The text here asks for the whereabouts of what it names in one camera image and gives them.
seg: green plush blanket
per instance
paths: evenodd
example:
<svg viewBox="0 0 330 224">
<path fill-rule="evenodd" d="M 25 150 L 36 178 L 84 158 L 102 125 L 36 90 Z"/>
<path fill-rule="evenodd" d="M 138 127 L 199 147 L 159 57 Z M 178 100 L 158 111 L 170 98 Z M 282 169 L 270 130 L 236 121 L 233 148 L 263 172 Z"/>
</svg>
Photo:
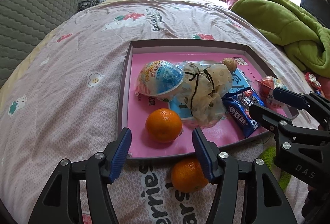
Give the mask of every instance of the green plush blanket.
<svg viewBox="0 0 330 224">
<path fill-rule="evenodd" d="M 330 78 L 330 30 L 289 0 L 239 0 L 232 9 L 271 43 L 284 46 L 301 71 Z"/>
</svg>

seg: bed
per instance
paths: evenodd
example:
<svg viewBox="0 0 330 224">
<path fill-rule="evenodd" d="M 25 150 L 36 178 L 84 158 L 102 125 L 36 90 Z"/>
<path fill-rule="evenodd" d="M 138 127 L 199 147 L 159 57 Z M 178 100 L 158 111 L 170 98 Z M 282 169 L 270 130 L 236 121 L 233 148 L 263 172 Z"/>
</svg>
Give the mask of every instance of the bed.
<svg viewBox="0 0 330 224">
<path fill-rule="evenodd" d="M 161 24 L 146 16 L 155 12 Z M 28 222 L 59 160 L 86 160 L 115 139 L 118 90 L 130 41 L 192 39 L 196 34 L 246 44 L 290 90 L 311 90 L 285 53 L 218 0 L 107 0 L 79 12 L 51 31 L 0 90 L 0 197 L 18 224 Z M 89 75 L 95 72 L 104 77 L 89 87 Z M 317 122 L 303 111 L 293 123 L 317 128 Z M 253 161 L 274 143 L 265 137 L 229 153 Z M 186 223 L 189 219 L 205 223 L 216 186 L 181 195 L 167 184 L 170 168 L 168 164 L 124 166 L 121 177 L 109 187 L 119 223 Z M 157 206 L 145 195 L 146 175 L 157 178 L 159 191 L 152 196 L 160 201 Z M 298 223 L 303 220 L 307 192 L 307 185 L 296 178 L 286 190 Z M 234 223 L 240 223 L 243 193 L 244 184 L 239 184 Z M 85 223 L 91 223 L 83 183 L 81 205 Z"/>
</svg>

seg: quilted headboard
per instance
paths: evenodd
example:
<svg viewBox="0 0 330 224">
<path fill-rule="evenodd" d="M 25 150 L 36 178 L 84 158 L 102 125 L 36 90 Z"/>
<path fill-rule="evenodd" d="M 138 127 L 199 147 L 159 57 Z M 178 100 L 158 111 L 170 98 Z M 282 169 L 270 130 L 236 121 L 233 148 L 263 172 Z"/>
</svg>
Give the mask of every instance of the quilted headboard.
<svg viewBox="0 0 330 224">
<path fill-rule="evenodd" d="M 53 29 L 83 0 L 0 0 L 0 87 Z"/>
</svg>

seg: orange fruit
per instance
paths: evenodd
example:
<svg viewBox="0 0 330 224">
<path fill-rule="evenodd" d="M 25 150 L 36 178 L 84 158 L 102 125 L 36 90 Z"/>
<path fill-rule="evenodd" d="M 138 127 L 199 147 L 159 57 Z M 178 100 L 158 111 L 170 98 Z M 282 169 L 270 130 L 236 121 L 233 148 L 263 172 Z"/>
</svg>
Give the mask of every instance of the orange fruit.
<svg viewBox="0 0 330 224">
<path fill-rule="evenodd" d="M 197 158 L 190 157 L 178 162 L 172 168 L 171 179 L 173 186 L 181 192 L 194 192 L 208 184 Z"/>
<path fill-rule="evenodd" d="M 146 130 L 153 140 L 168 143 L 181 134 L 182 122 L 173 110 L 160 108 L 146 119 Z"/>
</svg>

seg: pink surface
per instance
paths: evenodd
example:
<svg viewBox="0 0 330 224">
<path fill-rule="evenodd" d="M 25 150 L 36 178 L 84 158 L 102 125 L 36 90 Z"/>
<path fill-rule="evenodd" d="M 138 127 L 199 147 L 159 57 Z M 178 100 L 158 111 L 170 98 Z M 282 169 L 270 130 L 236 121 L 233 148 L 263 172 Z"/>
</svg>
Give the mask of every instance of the pink surface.
<svg viewBox="0 0 330 224">
<path fill-rule="evenodd" d="M 159 101 L 152 97 L 143 95 L 135 96 L 136 78 L 146 63 L 167 60 L 171 63 L 179 63 L 182 61 L 201 61 L 214 60 L 222 61 L 225 57 L 241 57 L 248 65 L 238 65 L 245 75 L 252 81 L 251 86 L 254 86 L 256 79 L 261 79 L 261 75 L 251 65 L 251 63 L 242 55 L 234 55 L 228 53 L 141 53 L 135 54 L 132 57 L 130 89 L 128 97 L 128 128 L 132 131 L 132 144 L 129 149 L 133 158 L 170 156 L 194 152 L 192 145 L 192 129 L 183 124 L 183 133 L 175 141 L 167 144 L 161 144 L 152 141 L 148 137 L 145 130 L 145 122 L 149 114 L 159 108 L 168 108 L 166 102 Z M 251 136 L 258 135 L 264 132 L 265 129 L 258 128 Z M 235 143 L 244 139 L 242 131 L 230 116 L 227 119 L 219 121 L 211 128 L 203 129 L 207 140 L 214 142 L 218 147 L 227 144 Z"/>
</svg>

